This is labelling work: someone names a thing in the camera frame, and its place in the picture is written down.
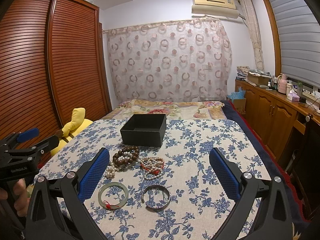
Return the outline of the person's left hand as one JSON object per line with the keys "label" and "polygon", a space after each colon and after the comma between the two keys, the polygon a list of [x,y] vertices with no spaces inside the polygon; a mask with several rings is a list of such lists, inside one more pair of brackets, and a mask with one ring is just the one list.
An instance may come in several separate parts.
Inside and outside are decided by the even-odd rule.
{"label": "person's left hand", "polygon": [[30,198],[28,197],[27,187],[25,179],[20,179],[12,187],[13,194],[17,196],[15,200],[14,208],[17,211],[19,217],[25,217],[28,213],[28,206]]}

